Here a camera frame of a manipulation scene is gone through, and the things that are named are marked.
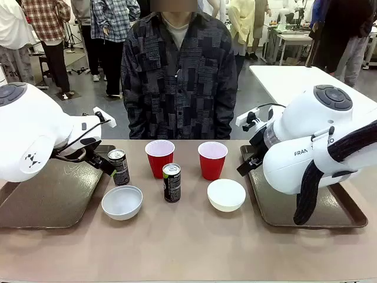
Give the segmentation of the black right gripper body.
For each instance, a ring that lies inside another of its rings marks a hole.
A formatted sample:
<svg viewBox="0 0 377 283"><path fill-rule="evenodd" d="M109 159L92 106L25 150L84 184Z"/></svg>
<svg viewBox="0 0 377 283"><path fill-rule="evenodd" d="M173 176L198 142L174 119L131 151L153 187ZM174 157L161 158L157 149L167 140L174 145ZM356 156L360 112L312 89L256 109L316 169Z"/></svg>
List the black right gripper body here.
<svg viewBox="0 0 377 283"><path fill-rule="evenodd" d="M267 146L263 137L252 137L250 139L254 152L250 156L251 162L255 166L260 166L263 163L263 158L267 152Z"/></svg>

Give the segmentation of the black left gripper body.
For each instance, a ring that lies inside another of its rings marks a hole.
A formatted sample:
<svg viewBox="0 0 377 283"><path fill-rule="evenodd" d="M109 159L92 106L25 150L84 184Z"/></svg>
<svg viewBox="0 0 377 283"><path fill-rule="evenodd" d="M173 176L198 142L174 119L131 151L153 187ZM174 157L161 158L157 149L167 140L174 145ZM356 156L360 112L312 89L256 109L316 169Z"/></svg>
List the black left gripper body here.
<svg viewBox="0 0 377 283"><path fill-rule="evenodd" d="M82 148L83 152L85 153L83 157L83 161L90 164L92 167L96 169L100 169L103 163L103 158L101 155L95 152L95 146L85 146Z"/></svg>

